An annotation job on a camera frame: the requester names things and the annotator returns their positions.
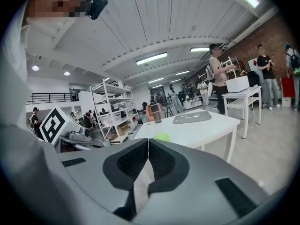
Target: black railing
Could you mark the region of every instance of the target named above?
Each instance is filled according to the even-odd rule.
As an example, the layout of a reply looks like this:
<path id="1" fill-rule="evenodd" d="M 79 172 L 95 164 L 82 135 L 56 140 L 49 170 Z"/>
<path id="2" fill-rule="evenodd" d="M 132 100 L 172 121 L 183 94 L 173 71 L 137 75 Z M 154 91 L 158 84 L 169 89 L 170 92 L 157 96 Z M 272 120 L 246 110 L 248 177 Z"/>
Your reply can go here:
<path id="1" fill-rule="evenodd" d="M 33 93 L 26 105 L 79 101 L 78 94 L 72 93 Z"/>

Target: cable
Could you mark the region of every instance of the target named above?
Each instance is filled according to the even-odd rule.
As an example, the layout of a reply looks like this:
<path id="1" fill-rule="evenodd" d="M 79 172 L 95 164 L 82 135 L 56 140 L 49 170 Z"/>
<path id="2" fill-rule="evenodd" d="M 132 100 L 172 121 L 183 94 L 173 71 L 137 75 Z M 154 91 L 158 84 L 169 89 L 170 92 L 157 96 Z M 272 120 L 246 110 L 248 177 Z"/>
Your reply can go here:
<path id="1" fill-rule="evenodd" d="M 252 111 L 253 111 L 253 114 L 254 114 L 254 120 L 253 120 L 253 124 L 252 124 L 252 126 L 251 126 L 251 129 L 253 128 L 253 125 L 254 125 L 254 123 L 255 123 L 255 112 L 254 112 L 254 109 L 253 109 L 253 95 L 252 95 Z"/>

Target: green ball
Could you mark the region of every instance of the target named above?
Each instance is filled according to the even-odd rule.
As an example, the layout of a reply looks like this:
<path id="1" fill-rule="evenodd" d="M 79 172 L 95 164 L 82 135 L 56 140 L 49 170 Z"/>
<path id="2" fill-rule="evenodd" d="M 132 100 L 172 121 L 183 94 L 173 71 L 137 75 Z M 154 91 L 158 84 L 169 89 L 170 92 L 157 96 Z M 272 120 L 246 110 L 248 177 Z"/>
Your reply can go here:
<path id="1" fill-rule="evenodd" d="M 163 133 L 163 132 L 156 133 L 154 136 L 154 139 L 158 139 L 158 140 L 165 141 L 165 142 L 170 141 L 169 135 L 167 133 Z"/>

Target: brick wall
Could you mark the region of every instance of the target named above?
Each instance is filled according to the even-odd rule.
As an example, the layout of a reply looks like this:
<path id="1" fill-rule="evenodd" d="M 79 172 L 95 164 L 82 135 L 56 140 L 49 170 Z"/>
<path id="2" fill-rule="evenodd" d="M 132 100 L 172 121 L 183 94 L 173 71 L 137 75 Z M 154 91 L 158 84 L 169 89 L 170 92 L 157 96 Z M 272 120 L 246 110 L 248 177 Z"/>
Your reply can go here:
<path id="1" fill-rule="evenodd" d="M 270 56 L 275 62 L 273 67 L 274 75 L 279 81 L 281 77 L 286 77 L 286 61 L 284 44 L 288 42 L 292 47 L 298 49 L 298 46 L 293 39 L 293 35 L 286 25 L 284 18 L 276 14 L 268 21 L 250 33 L 247 37 L 239 43 L 228 49 L 220 57 L 220 61 L 226 61 L 229 57 L 237 57 L 242 61 L 244 67 L 241 68 L 246 72 L 250 71 L 248 61 L 258 57 L 257 45 L 262 44 L 266 50 L 266 55 Z M 194 75 L 188 78 L 186 84 L 195 84 L 198 75 L 202 75 L 205 69 L 197 71 Z"/>

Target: white table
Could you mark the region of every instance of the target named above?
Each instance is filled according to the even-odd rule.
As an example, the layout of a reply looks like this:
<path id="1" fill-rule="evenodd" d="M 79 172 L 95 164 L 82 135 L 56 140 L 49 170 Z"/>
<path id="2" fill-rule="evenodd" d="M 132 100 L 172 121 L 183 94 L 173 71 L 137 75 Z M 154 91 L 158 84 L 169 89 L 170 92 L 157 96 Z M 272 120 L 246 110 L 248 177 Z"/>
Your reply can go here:
<path id="1" fill-rule="evenodd" d="M 202 111 L 204 110 L 196 109 L 185 114 Z M 175 116 L 173 116 L 162 119 L 161 123 L 144 123 L 135 139 L 153 138 L 158 132 L 166 132 L 170 137 L 170 142 L 189 148 L 201 147 L 201 150 L 204 151 L 205 144 L 228 135 L 224 160 L 230 162 L 233 154 L 236 129 L 240 124 L 240 120 L 226 117 L 214 112 L 209 113 L 211 114 L 211 119 L 201 122 L 173 124 L 173 120 L 175 118 Z"/>
<path id="2" fill-rule="evenodd" d="M 246 139 L 247 130 L 248 130 L 248 120 L 249 120 L 249 105 L 254 103 L 256 100 L 259 101 L 259 109 L 258 109 L 258 124 L 261 124 L 262 118 L 262 92 L 261 86 L 250 87 L 241 92 L 231 92 L 223 94 L 224 106 L 225 106 L 225 116 L 228 116 L 228 107 L 242 109 L 243 117 L 245 119 L 244 126 L 244 135 L 243 139 Z M 235 101 L 227 104 L 227 99 L 236 99 Z"/>

